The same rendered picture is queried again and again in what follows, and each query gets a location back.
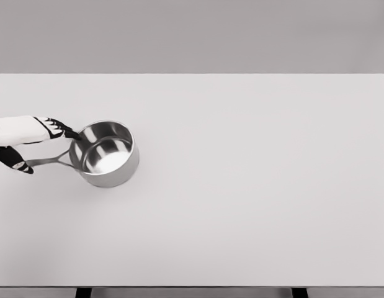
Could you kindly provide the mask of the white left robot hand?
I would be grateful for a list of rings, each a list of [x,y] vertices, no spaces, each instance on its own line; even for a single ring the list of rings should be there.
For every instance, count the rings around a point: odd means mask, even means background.
[[[21,173],[34,174],[33,168],[14,148],[57,138],[71,138],[80,141],[79,133],[57,119],[20,115],[0,118],[0,162]]]

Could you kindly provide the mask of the steel pot with long handle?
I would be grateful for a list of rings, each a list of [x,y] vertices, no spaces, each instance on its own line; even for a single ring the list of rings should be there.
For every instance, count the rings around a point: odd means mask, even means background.
[[[96,187],[117,187],[135,174],[140,152],[132,132],[121,122],[100,120],[84,127],[58,156],[27,160],[31,166],[58,163],[74,169]]]

